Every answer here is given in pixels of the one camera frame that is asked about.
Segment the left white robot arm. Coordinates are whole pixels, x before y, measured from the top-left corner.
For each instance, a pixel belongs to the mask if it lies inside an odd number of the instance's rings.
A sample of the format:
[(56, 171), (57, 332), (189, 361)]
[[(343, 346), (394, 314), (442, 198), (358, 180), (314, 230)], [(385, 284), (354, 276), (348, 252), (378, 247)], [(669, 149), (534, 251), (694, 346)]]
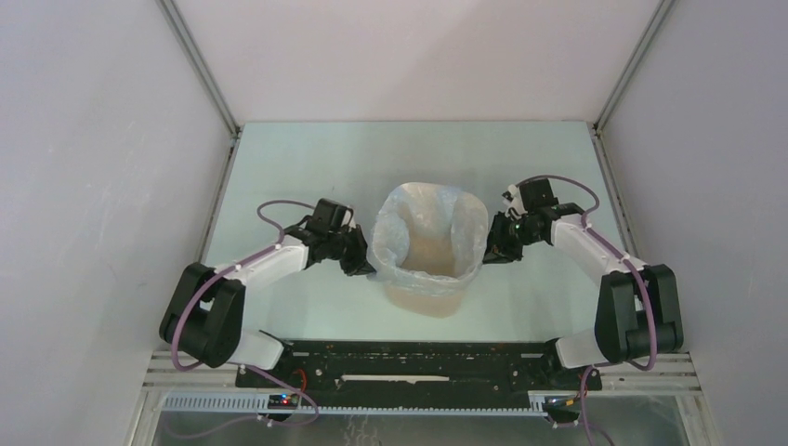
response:
[(265, 216), (267, 207), (263, 203), (256, 212), (276, 230), (270, 245), (224, 266), (195, 262), (184, 268), (159, 327), (177, 370), (225, 364), (256, 367), (270, 386), (282, 387), (292, 379), (294, 363), (283, 355), (286, 346), (281, 339), (244, 327), (248, 285), (270, 286), (324, 260), (337, 262), (348, 276), (374, 273), (351, 207), (320, 199), (288, 227)]

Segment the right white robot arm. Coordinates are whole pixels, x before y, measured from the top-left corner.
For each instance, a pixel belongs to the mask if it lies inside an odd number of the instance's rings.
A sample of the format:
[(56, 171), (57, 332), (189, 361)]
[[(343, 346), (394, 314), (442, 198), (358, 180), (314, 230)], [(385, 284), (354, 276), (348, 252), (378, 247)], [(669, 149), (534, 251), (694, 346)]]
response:
[(654, 367), (661, 353), (684, 345), (676, 274), (664, 264), (649, 264), (615, 247), (598, 232), (593, 205), (562, 202), (554, 193), (552, 175), (509, 186), (502, 197), (487, 238), (486, 264), (520, 261), (525, 247), (545, 243), (570, 257), (598, 286), (596, 316), (591, 329), (553, 340), (540, 364), (544, 382), (564, 388), (578, 368), (628, 362), (642, 371)]

